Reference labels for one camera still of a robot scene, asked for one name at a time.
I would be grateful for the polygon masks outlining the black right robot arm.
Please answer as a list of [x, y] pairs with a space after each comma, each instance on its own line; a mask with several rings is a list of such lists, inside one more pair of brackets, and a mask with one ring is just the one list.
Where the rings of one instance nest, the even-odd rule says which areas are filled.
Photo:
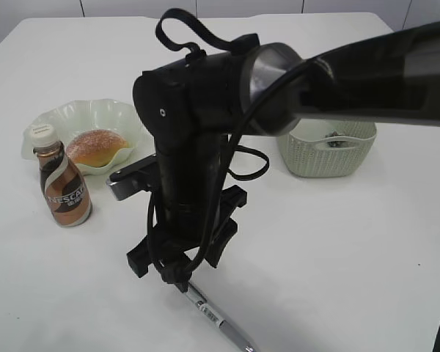
[[217, 266], [247, 201], [224, 187], [245, 135], [281, 136], [302, 117], [440, 127], [440, 22], [302, 59], [256, 35], [207, 55], [193, 45], [172, 64], [144, 71], [133, 102], [155, 142], [144, 160], [147, 234], [129, 251], [137, 276], [157, 269], [186, 290], [202, 262]]

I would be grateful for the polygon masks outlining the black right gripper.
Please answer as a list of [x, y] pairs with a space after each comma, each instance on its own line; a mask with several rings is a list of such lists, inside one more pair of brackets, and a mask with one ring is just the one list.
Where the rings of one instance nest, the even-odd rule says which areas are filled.
[[[192, 271], [187, 269], [191, 260], [186, 251], [201, 245], [202, 216], [187, 212], [179, 221], [169, 221], [161, 212], [159, 193], [152, 194], [150, 200], [149, 211], [157, 216], [157, 224], [153, 224], [152, 217], [147, 218], [147, 235], [127, 253], [128, 264], [138, 277], [147, 274], [149, 265], [153, 265], [165, 283], [174, 285], [180, 292], [187, 292]], [[204, 256], [212, 268], [218, 267], [225, 247], [238, 231], [232, 213], [246, 202], [247, 193], [239, 186], [221, 192], [213, 234]]]

